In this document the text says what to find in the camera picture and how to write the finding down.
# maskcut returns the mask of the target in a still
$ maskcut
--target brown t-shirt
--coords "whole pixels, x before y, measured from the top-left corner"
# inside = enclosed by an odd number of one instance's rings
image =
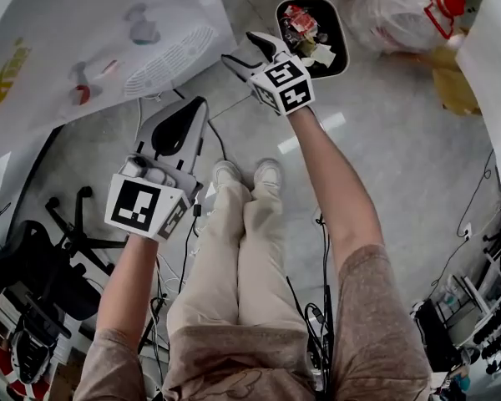
[[[382,246],[355,251],[339,274],[336,400],[428,399],[430,368],[404,311]],[[315,399],[306,368],[307,334],[241,326],[185,327],[171,338],[168,400]],[[97,332],[75,401],[145,400],[136,352],[112,330]]]

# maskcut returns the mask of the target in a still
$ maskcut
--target yellow logo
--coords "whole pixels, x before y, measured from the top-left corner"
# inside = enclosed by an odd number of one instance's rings
[[[0,70],[0,103],[5,100],[10,88],[13,86],[15,78],[18,76],[18,72],[32,50],[30,48],[21,47],[20,45],[22,43],[22,38],[18,38],[15,42],[15,46],[17,46],[15,54],[3,65],[2,70]]]

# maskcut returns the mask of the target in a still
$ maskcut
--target shirt sleeve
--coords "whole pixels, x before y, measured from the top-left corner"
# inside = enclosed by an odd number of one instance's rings
[[[97,331],[83,364],[74,401],[144,401],[143,373],[138,355],[123,334],[111,329]]]
[[[339,274],[335,400],[428,399],[430,367],[383,246],[355,251]]]

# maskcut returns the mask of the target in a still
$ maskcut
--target person's left arm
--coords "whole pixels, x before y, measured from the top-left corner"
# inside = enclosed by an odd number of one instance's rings
[[[145,399],[137,350],[149,305],[158,243],[130,235],[100,300],[75,401]]]

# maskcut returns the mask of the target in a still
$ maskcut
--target power outlet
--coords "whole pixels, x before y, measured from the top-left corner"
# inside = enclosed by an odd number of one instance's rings
[[[462,237],[465,241],[469,241],[471,239],[473,232],[471,228],[471,223],[468,223],[462,230]]]

